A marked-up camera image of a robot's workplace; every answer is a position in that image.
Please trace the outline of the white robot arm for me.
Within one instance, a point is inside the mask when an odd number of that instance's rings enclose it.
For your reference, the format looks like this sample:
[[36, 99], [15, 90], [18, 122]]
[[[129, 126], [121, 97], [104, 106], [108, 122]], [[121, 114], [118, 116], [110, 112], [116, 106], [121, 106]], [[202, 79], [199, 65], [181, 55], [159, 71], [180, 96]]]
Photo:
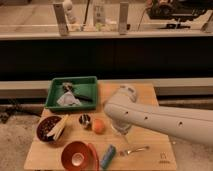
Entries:
[[104, 104], [112, 127], [126, 135], [131, 126], [213, 146], [213, 110], [152, 106], [137, 103], [137, 91], [121, 85]]

